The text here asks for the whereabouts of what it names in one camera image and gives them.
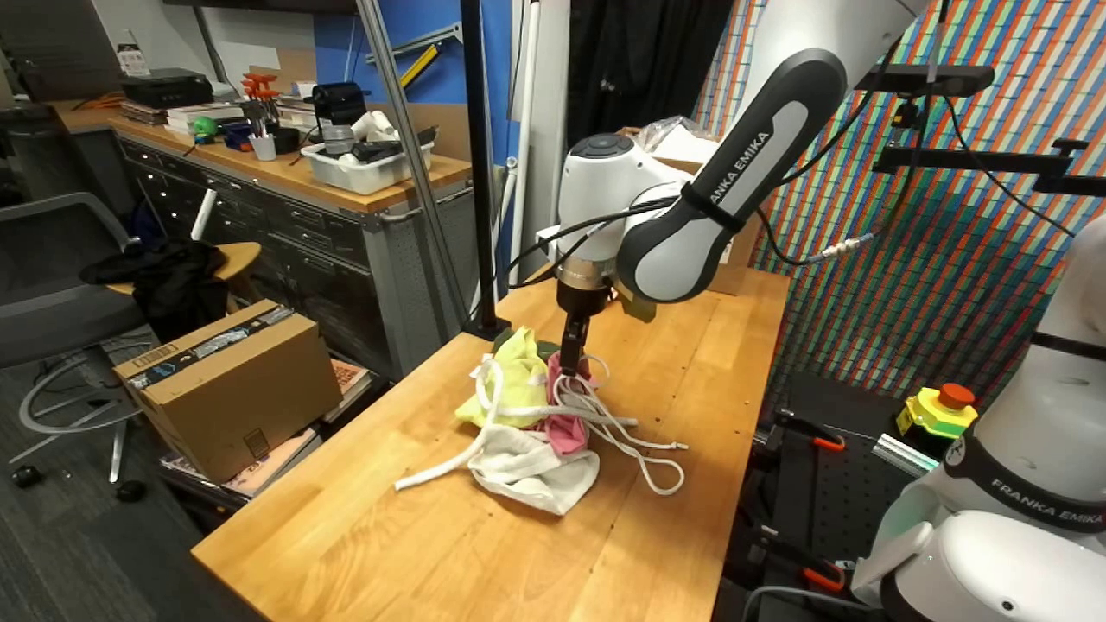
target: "workbench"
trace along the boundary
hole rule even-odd
[[[256,299],[283,300],[320,326],[341,357],[384,383],[415,370],[456,329],[466,300],[450,300],[446,269],[430,246],[415,184],[350,194],[311,180],[311,163],[275,157],[258,163],[227,147],[193,147],[160,125],[117,111],[54,109],[69,135],[113,135],[125,172],[169,239],[185,239],[216,190],[204,243],[258,243],[248,269]],[[430,184],[446,227],[458,292],[477,284],[470,163],[433,157]]]
[[[470,474],[394,492],[473,438],[454,412],[492,345],[456,337],[193,556],[267,619],[710,619],[783,299],[783,277],[746,269],[653,326],[615,307],[590,322],[606,406],[639,417],[644,438],[689,444],[669,497],[607,445],[563,519],[492,497]],[[498,315],[559,339],[552,284],[509,293]]]

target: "office chair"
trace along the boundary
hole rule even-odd
[[[46,437],[10,458],[22,488],[43,478],[24,465],[31,454],[67,437],[117,428],[108,484],[120,500],[140,497],[137,480],[120,480],[125,427],[137,408],[113,381],[100,343],[145,326],[145,317],[132,299],[79,281],[84,265],[117,255],[125,243],[120,222],[94,194],[54,194],[0,207],[0,366],[69,357],[33,381],[16,408],[22,427]],[[79,372],[86,391],[39,408],[67,372]]]

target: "wooden tabletop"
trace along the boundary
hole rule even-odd
[[[193,556],[267,619],[710,619],[783,299],[783,277],[742,272],[653,326],[615,307],[590,322],[589,353],[613,366],[606,406],[645,438],[691,445],[674,497],[613,448],[566,519],[492,497],[470,474],[399,495],[399,478],[473,438],[454,412],[488,343],[458,337]],[[500,315],[559,339],[546,284]]]
[[[415,201],[415,184],[394,184],[375,194],[344,194],[337,188],[314,184],[311,163],[301,157],[275,157],[272,163],[258,163],[252,154],[235,154],[227,147],[193,147],[182,135],[172,135],[160,125],[137,125],[128,120],[117,111],[69,111],[54,109],[63,125],[79,135],[79,132],[113,132],[128,142],[147,147],[154,154],[240,175],[245,184],[267,188],[289,194],[306,204],[336,207],[336,212],[354,212],[354,215],[372,215],[394,204],[411,204]],[[430,167],[430,184],[446,188],[446,184],[463,184],[470,180],[470,163],[433,157]]]

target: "white cloth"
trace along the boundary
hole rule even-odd
[[[544,431],[488,428],[470,474],[492,495],[518,505],[566,516],[598,478],[598,454],[579,448],[556,458]]]

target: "yellow fabric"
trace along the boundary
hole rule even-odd
[[[494,427],[536,427],[544,415],[511,415],[511,408],[546,408],[548,366],[539,357],[539,339],[530,329],[514,329],[514,337],[494,349],[494,362],[505,370],[500,415],[494,415]],[[456,408],[456,417],[483,427],[477,395]]]

